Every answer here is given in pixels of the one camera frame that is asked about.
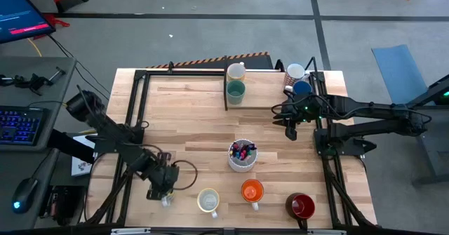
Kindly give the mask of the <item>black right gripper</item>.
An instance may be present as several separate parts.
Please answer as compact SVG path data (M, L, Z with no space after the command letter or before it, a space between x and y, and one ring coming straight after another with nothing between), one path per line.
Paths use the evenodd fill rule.
M273 119L278 120L274 122L274 125L291 127L293 125L292 121L302 123L320 119L322 109L323 102L317 95L311 93L294 95L282 103L282 114L273 116Z

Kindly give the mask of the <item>blue and white mug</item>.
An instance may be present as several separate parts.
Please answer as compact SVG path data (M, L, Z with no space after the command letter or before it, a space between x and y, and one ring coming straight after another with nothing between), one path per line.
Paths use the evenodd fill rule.
M285 86L284 90L293 95L307 95L312 93L312 86L306 81L297 81L292 85Z

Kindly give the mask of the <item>white mug orange floral pattern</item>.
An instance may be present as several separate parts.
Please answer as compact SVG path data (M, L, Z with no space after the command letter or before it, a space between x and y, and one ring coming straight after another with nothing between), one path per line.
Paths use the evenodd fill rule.
M210 213L213 218L218 218L217 207L220 204L218 192L212 188L201 190L197 196L197 205L205 213Z

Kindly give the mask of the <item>white mug brown dot pattern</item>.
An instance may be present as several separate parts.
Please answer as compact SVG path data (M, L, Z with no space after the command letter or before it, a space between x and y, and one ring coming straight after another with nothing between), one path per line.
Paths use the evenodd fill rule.
M310 74L307 73L302 65L292 63L285 69L283 89L286 89L288 86L293 87L295 83L305 81L309 76Z

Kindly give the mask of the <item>green mug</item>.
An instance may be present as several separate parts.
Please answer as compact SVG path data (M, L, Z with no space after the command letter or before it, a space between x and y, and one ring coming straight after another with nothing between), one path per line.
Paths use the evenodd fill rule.
M230 81L226 87L227 101L232 105L241 104L245 95L246 86L239 80Z

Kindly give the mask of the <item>yellow checked mug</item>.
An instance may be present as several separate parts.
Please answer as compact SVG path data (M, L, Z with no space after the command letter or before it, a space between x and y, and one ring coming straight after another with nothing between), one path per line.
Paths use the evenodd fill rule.
M244 62L232 63L227 68L227 82L233 80L243 81L246 75Z

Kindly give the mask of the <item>orange mug white handle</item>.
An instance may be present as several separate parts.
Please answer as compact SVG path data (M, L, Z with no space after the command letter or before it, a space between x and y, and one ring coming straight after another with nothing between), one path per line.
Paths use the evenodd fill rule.
M258 211L258 202L264 196L264 187L259 180L248 179L241 186L241 195L243 199L249 202L254 211Z

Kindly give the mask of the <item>red mug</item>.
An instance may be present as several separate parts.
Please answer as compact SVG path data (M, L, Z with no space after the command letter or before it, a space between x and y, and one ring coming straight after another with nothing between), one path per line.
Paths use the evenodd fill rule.
M300 229L307 230L307 220L314 215L316 206L309 195L293 193L286 199L285 209L288 215L297 221Z

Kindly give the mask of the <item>white printed booklet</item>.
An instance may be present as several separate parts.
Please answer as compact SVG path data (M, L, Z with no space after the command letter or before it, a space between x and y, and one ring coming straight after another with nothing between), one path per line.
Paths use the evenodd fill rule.
M77 142L80 142L83 145L86 145L87 147L90 147L92 149L95 148L95 143L88 140L87 135L80 135L73 137L74 140ZM76 157L72 157L72 166L71 166L71 176L72 177L78 177L81 175L87 175L91 172L92 164L87 163L85 161L82 161L81 159L78 159Z

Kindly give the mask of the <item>black equipment box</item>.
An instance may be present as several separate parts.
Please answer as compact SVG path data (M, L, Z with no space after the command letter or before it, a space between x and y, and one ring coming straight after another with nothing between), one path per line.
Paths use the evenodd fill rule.
M38 218L52 220L61 227L78 222L85 193L86 189L81 186L48 186Z

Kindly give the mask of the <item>blue floor mat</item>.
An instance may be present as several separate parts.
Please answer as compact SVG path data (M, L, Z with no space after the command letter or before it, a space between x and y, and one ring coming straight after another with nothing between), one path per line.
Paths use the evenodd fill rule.
M373 48L372 52L393 103L405 104L427 92L427 85L405 44Z

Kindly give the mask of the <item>grey desk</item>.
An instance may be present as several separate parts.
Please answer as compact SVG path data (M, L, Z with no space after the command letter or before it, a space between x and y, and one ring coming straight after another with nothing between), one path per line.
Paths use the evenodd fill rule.
M52 77L58 69L65 71L52 86L43 86L37 95L27 88L0 87L0 106L36 107L49 110L34 147L0 145L0 233L21 229L32 229L36 223L41 203L50 182L53 168L59 157L58 150L47 148L47 142L67 92L76 62L73 58L51 57L0 57L0 74L23 76L36 74ZM30 209L23 214L13 212L13 194L24 179L35 176L38 180Z

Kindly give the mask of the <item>backlit black keyboard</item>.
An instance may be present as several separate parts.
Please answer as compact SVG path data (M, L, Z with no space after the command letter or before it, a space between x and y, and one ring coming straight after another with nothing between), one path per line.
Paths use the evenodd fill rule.
M35 146L47 115L40 107L0 106L0 145Z

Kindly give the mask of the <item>black clamp tool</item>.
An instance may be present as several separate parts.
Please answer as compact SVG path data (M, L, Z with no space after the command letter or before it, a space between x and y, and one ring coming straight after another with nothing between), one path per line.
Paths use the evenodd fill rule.
M52 86L53 82L45 77L37 76L36 74L33 74L30 80L26 80L23 76L15 75L14 77L6 77L5 75L0 74L0 86L3 87L15 86L16 88L29 89L33 93L42 96L39 89L44 85Z

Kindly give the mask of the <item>silver bracket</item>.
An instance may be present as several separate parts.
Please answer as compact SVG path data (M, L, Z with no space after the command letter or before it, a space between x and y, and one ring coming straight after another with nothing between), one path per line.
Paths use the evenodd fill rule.
M307 235L347 235L347 232L335 229L309 229Z
M149 227L112 229L110 235L150 235Z

